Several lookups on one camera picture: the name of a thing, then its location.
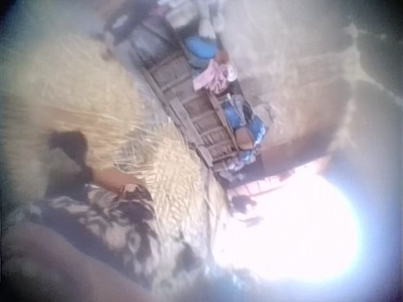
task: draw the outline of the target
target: person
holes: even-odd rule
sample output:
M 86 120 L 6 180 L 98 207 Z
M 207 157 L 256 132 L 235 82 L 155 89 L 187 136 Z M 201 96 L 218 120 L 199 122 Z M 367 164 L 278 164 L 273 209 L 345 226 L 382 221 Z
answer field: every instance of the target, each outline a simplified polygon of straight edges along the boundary
M 153 301 L 146 290 L 161 248 L 145 184 L 116 169 L 88 167 L 88 145 L 77 131 L 53 133 L 49 147 L 81 169 L 11 215 L 2 240 L 2 295 L 13 301 Z M 114 194 L 90 201 L 89 183 Z

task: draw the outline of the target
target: pink cloth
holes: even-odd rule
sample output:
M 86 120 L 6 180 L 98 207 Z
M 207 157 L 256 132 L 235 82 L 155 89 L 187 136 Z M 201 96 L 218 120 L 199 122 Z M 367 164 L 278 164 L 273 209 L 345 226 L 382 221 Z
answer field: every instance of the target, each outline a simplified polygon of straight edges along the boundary
M 193 79 L 193 88 L 197 91 L 205 87 L 215 94 L 222 92 L 228 84 L 224 70 L 224 65 L 219 65 L 215 60 L 210 60 L 206 70 Z

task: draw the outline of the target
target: bright light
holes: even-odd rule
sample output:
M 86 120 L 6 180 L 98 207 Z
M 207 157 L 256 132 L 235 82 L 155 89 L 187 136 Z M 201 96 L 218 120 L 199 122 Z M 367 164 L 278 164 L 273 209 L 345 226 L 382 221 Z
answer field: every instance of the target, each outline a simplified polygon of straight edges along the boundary
M 323 281 L 348 270 L 358 229 L 348 200 L 335 187 L 305 174 L 260 199 L 266 221 L 237 231 L 221 257 L 271 280 Z

